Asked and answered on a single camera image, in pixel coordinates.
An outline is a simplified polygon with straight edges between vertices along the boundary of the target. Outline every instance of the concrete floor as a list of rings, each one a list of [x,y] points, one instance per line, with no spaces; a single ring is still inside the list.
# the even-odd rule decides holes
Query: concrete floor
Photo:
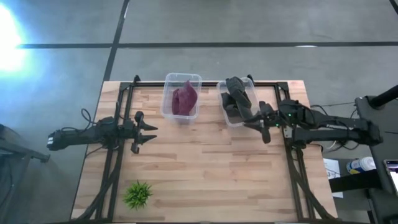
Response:
[[[2,0],[23,44],[112,43],[123,0]],[[398,41],[398,15],[388,0],[131,0],[120,43]],[[0,44],[7,39],[0,37]],[[82,128],[80,108],[95,113],[110,49],[29,49],[21,67],[0,70],[0,123],[30,147],[51,154],[32,161],[9,223],[68,220],[85,146],[49,152],[47,136]],[[14,55],[0,52],[2,60]],[[311,104],[353,101],[398,82],[398,47],[276,47],[119,49],[110,80],[163,80],[170,72],[204,80],[253,75],[258,80],[305,80]],[[352,105],[326,110],[349,116]],[[365,146],[325,154],[369,155]],[[337,202],[339,216],[358,220]]]

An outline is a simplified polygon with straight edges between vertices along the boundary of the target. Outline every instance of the green plant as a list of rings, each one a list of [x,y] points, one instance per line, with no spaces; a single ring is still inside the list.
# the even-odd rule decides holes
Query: green plant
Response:
[[[150,185],[147,183],[140,184],[132,183],[131,186],[126,190],[123,202],[127,204],[130,209],[144,208],[147,205],[149,196],[151,196]]]

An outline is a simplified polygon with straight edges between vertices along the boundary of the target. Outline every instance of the plastic bin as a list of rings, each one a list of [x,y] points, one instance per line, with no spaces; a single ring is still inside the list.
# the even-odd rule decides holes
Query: plastic bin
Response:
[[[192,87],[198,94],[198,100],[196,105],[192,108],[189,116],[174,115],[172,112],[172,99],[173,91],[179,88],[183,88],[185,82],[190,81]],[[166,81],[163,89],[162,106],[160,107],[160,113],[167,119],[175,120],[180,124],[192,124],[195,118],[199,115],[200,105],[200,90],[201,90],[201,76],[196,74],[184,74],[184,73],[170,73],[166,76]]]
[[[248,94],[249,100],[251,102],[251,113],[254,115],[260,110],[260,108],[259,108],[259,102],[257,99],[256,91],[254,89],[253,82],[251,81],[250,78],[247,78],[247,77],[241,78],[241,80],[243,81],[243,85],[245,87],[246,93]],[[220,100],[221,109],[223,110],[225,121],[228,124],[228,126],[231,126],[231,127],[243,126],[243,121],[241,118],[228,117],[228,115],[226,114],[226,112],[223,108],[223,99],[221,98],[221,94],[225,93],[225,92],[229,93],[229,91],[226,87],[225,80],[217,83],[217,90],[218,90],[218,99]]]

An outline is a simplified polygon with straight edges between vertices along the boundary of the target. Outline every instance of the maroon towel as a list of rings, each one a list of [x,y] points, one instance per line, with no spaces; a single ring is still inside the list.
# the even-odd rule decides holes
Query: maroon towel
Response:
[[[189,80],[184,87],[173,92],[172,111],[174,115],[189,116],[198,100],[198,94],[193,89]]]

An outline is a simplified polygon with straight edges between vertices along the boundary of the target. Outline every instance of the wooden table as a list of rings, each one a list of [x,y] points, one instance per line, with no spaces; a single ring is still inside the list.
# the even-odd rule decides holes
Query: wooden table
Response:
[[[303,81],[288,81],[291,99],[309,106]],[[96,120],[114,115],[120,82],[104,82]],[[256,87],[259,100],[277,109],[273,88]],[[160,114],[162,87],[135,88],[131,117],[144,112],[147,124],[159,130],[144,132],[157,138],[133,154],[128,140],[123,155],[114,222],[273,222],[294,221],[296,212],[281,130],[271,128],[270,144],[260,133],[229,128],[216,88],[203,87],[195,124],[179,126]],[[88,152],[99,145],[90,145]],[[98,193],[106,150],[84,163],[72,218],[79,216]],[[319,147],[304,150],[311,190],[337,217]],[[123,202],[133,182],[152,185],[146,208],[130,210]],[[304,196],[301,194],[305,212]]]

